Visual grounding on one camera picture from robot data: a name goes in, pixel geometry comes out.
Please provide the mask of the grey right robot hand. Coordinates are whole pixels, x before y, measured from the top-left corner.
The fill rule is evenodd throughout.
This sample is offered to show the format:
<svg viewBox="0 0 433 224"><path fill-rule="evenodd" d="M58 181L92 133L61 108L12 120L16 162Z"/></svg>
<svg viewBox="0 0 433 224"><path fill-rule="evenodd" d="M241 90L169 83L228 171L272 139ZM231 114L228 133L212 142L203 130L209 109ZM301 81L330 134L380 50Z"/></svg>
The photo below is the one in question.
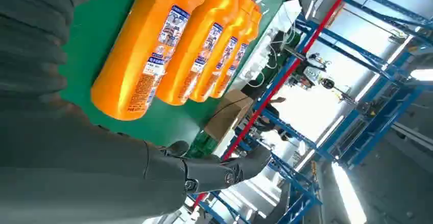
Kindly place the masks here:
<svg viewBox="0 0 433 224"><path fill-rule="evenodd" d="M1 0L1 223L143 220L266 167L263 146L222 162L185 159L93 125L62 99L62 47L86 1Z"/></svg>

